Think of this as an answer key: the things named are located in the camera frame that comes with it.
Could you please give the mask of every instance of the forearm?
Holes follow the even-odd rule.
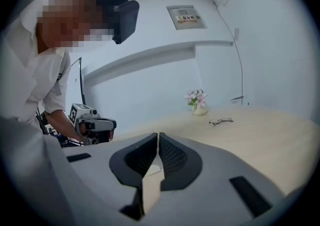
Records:
[[[48,123],[63,136],[83,141],[83,138],[77,134],[71,121],[66,117],[62,110],[56,110],[51,114],[46,112],[45,116]]]

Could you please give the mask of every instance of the person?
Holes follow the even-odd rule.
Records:
[[[10,86],[3,87],[4,116],[40,130],[35,115],[43,102],[46,119],[57,132],[83,141],[64,113],[71,68],[66,48],[85,41],[92,30],[108,29],[110,8],[127,1],[33,0],[28,4],[3,34],[6,60],[2,62],[12,75],[6,76]]]

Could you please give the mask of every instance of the vase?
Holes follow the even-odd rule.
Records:
[[[192,114],[193,115],[197,115],[197,116],[202,116],[202,115],[204,115],[204,114],[207,114],[207,112],[208,112],[208,107],[198,107],[197,108],[197,106],[193,106],[192,107]]]

